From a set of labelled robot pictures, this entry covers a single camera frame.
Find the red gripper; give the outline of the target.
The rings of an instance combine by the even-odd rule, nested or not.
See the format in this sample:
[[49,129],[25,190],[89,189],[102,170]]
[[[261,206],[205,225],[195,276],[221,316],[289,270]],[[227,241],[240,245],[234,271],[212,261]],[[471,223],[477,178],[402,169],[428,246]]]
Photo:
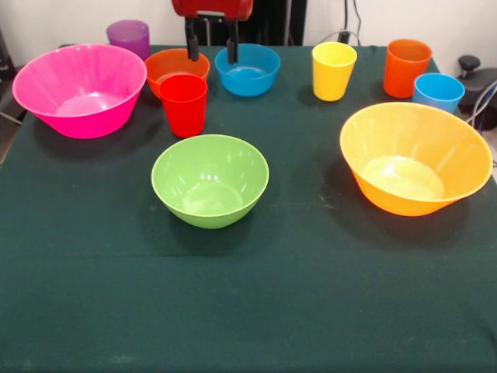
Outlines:
[[192,18],[216,16],[227,19],[229,38],[226,43],[228,63],[238,62],[238,22],[252,14],[253,0],[172,0],[175,12],[185,17],[185,34],[188,58],[199,59],[199,44]]

